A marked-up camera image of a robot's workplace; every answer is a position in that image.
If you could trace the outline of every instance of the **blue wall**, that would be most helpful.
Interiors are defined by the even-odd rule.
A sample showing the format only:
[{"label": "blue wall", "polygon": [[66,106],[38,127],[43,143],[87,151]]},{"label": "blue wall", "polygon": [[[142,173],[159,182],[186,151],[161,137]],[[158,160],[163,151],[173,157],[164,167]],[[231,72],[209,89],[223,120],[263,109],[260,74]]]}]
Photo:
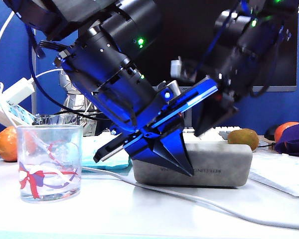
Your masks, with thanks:
[{"label": "blue wall", "polygon": [[[10,10],[0,0],[0,28],[8,17]],[[44,39],[38,34],[38,40]],[[75,39],[75,33],[62,41],[70,44]],[[45,51],[47,58],[38,61],[37,72],[53,68],[52,62],[55,52]],[[9,87],[21,77],[29,78],[30,73],[27,63],[27,37],[24,26],[19,19],[14,17],[6,30],[0,43],[0,81],[5,87]],[[298,89],[296,92],[268,92],[257,99],[245,98],[237,104],[240,112],[224,123],[224,125],[253,128],[258,134],[274,124],[286,121],[299,121],[299,45],[298,45]],[[47,92],[60,103],[65,99],[64,91],[59,87],[58,74],[52,73],[40,78],[40,82]],[[31,111],[30,99],[21,103],[28,111]],[[59,107],[49,102],[41,93],[37,95],[37,112],[52,114],[59,111]]]}]

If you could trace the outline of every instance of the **white keyboard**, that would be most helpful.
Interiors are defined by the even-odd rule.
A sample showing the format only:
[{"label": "white keyboard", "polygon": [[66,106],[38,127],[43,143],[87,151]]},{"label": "white keyboard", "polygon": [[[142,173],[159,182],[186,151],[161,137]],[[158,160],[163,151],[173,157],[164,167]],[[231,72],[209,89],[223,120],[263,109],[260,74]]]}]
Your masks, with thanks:
[{"label": "white keyboard", "polygon": [[193,128],[185,128],[183,130],[183,137],[185,142],[191,142],[191,141],[225,141],[223,137],[219,134],[226,136],[231,131],[238,130],[240,127],[216,127],[211,128],[205,133],[203,133],[201,136],[196,137],[194,135],[195,130]]}]

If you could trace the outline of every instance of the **purple bag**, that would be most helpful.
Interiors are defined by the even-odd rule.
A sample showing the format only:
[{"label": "purple bag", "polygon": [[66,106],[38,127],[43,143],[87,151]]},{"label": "purple bag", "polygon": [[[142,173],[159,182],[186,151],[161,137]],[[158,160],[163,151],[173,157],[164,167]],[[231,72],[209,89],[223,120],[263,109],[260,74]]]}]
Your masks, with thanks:
[{"label": "purple bag", "polygon": [[275,145],[278,153],[299,156],[299,124],[286,128]]}]

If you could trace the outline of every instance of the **light blue cloth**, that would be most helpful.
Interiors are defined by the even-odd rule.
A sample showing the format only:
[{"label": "light blue cloth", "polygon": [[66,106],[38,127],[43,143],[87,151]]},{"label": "light blue cloth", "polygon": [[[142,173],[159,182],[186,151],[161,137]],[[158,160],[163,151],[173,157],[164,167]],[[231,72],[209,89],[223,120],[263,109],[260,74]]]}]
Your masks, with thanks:
[{"label": "light blue cloth", "polygon": [[113,138],[115,138],[115,136],[110,135],[107,132],[102,133],[99,136],[84,137],[82,148],[82,166],[105,170],[127,168],[129,166],[129,155],[125,152],[125,150],[121,150],[105,161],[95,163],[93,160],[96,151],[104,144],[111,141]]}]

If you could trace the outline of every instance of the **glass cup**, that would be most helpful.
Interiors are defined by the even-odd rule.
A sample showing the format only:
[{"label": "glass cup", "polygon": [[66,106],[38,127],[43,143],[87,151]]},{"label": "glass cup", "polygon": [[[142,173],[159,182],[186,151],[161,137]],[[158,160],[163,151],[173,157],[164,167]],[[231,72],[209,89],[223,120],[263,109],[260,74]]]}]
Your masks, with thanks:
[{"label": "glass cup", "polygon": [[16,131],[24,201],[61,200],[80,191],[83,127],[22,125]]}]

